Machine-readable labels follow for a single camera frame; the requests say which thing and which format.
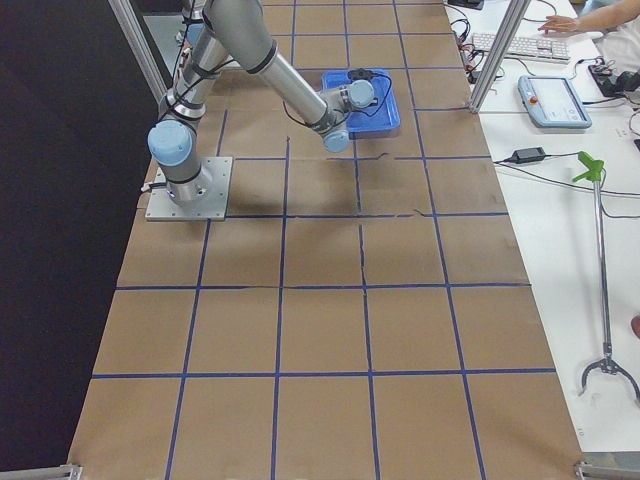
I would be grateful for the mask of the person hand on mouse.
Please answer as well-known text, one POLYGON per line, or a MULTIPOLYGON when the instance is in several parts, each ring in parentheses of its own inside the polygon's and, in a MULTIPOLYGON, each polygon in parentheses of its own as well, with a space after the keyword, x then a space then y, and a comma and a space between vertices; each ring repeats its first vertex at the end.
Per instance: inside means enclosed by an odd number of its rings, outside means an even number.
POLYGON ((577 18, 552 15, 538 27, 540 32, 548 33, 576 33, 580 32, 580 24, 577 18))

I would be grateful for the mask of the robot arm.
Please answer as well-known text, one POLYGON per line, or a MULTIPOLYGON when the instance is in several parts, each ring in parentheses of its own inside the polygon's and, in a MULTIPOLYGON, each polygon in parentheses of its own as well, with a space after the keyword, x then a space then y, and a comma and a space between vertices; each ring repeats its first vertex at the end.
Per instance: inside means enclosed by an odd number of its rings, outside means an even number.
POLYGON ((199 14, 202 30, 163 96, 158 121, 147 137, 171 203, 187 207, 208 196, 214 176, 196 153, 198 125, 209 108, 250 108, 232 86, 234 80, 243 86, 263 82, 296 123, 321 136, 326 150, 346 149, 348 117, 377 102, 369 77, 314 90, 281 54, 259 1, 205 1, 199 14))

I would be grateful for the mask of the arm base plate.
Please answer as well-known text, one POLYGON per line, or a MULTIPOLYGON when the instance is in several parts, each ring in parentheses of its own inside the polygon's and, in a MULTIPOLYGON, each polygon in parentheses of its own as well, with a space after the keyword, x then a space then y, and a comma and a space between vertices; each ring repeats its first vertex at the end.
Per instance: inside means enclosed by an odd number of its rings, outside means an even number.
POLYGON ((148 221, 224 221, 232 177, 232 157, 199 157, 197 177, 184 184, 171 183, 160 167, 150 189, 148 221))

